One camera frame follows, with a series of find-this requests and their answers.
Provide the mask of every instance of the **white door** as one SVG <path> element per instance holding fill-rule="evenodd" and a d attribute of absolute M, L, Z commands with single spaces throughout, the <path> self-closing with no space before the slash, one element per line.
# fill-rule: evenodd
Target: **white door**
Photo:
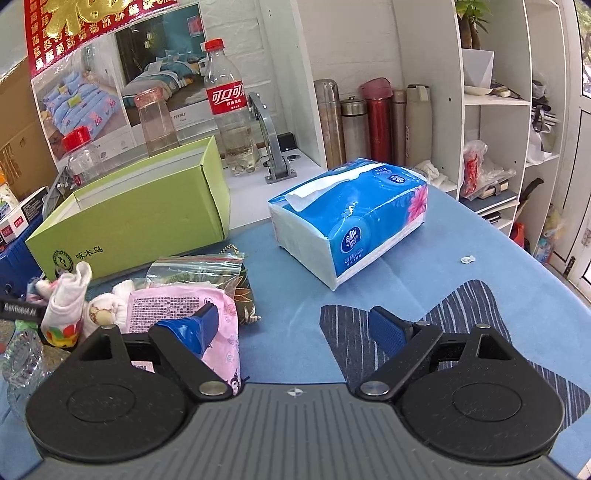
<path fill-rule="evenodd" d="M 581 0 L 561 0 L 560 8 L 569 105 L 553 205 L 563 210 L 566 227 L 550 263 L 591 298 L 591 9 Z"/>

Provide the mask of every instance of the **striped fabric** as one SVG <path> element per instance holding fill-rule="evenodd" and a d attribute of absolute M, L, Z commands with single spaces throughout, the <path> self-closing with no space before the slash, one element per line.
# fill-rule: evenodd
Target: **striped fabric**
<path fill-rule="evenodd" d="M 475 324 L 488 323 L 511 341 L 494 295 L 480 280 L 470 280 L 461 285 L 423 319 L 450 333 L 468 333 Z M 388 360 L 388 355 L 369 337 L 368 312 L 365 310 L 325 305 L 320 314 L 320 328 L 352 390 Z M 530 363 L 562 399 L 565 409 L 563 429 L 567 428 L 589 408 L 589 395 L 547 368 Z M 441 364 L 440 368 L 451 366 L 450 363 Z"/>

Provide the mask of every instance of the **blue plastic bin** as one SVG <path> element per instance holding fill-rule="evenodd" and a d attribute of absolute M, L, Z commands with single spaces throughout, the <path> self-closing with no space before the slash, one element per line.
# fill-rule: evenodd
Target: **blue plastic bin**
<path fill-rule="evenodd" d="M 14 242 L 0 253 L 0 293 L 20 297 L 27 291 L 27 283 L 41 275 L 41 268 L 31 255 L 25 240 L 41 225 L 43 217 L 38 215 Z"/>

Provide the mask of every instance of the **silver bolt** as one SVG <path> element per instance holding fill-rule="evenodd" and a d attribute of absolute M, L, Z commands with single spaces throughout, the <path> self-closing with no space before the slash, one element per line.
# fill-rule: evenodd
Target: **silver bolt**
<path fill-rule="evenodd" d="M 390 391 L 390 387 L 384 382 L 372 380 L 361 385 L 361 391 L 368 397 L 381 397 Z"/>
<path fill-rule="evenodd" d="M 226 393 L 228 385 L 218 380 L 210 380 L 199 385 L 199 391 L 208 397 L 218 397 Z"/>

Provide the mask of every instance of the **green shoebox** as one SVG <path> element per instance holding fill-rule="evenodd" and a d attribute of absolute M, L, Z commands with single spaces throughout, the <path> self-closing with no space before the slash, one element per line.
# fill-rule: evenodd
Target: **green shoebox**
<path fill-rule="evenodd" d="M 146 158 L 71 194 L 27 239 L 45 275 L 94 278 L 224 240 L 230 193 L 213 137 Z"/>

